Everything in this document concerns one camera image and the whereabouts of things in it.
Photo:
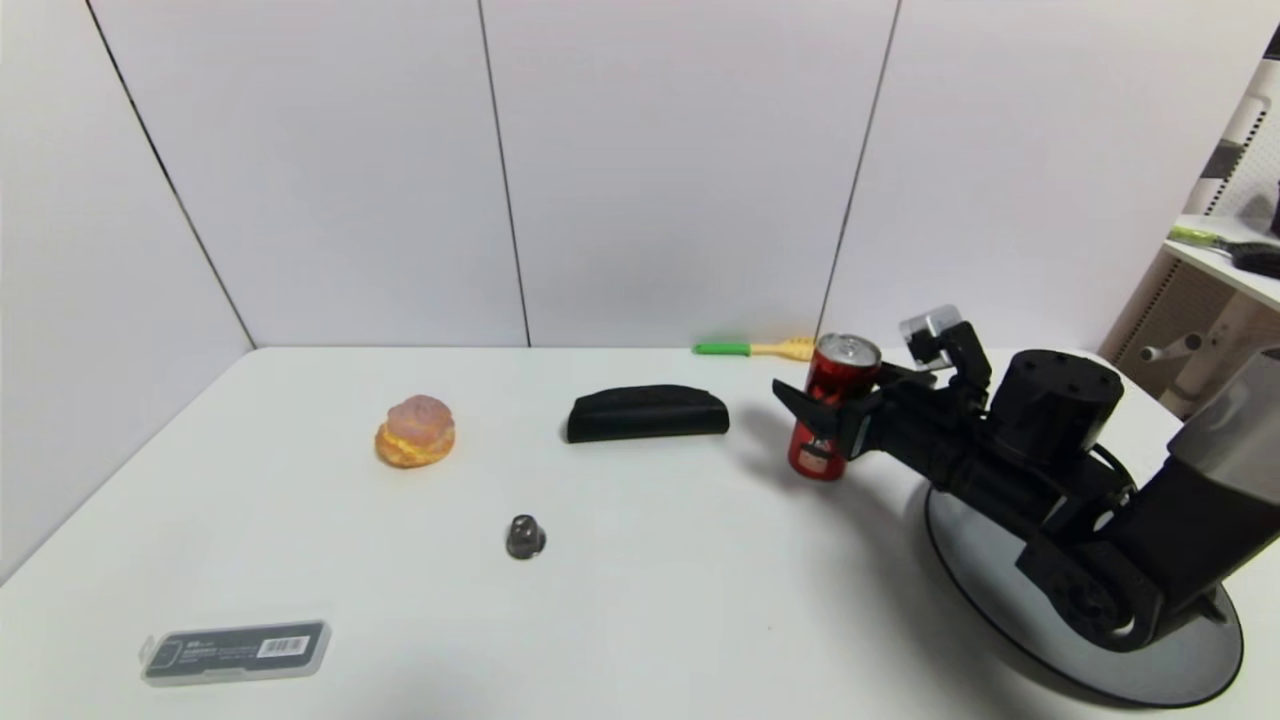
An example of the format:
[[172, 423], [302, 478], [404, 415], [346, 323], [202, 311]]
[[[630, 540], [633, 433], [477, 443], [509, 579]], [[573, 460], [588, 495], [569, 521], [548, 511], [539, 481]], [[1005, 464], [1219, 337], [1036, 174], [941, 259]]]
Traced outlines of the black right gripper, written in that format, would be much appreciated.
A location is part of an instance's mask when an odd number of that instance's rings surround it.
[[936, 383], [932, 372], [882, 363], [874, 391], [855, 401], [819, 398], [781, 379], [771, 389], [810, 439], [836, 442], [850, 460], [887, 454], [934, 489], [951, 491], [966, 452], [961, 437], [972, 420], [972, 383], [961, 374]]

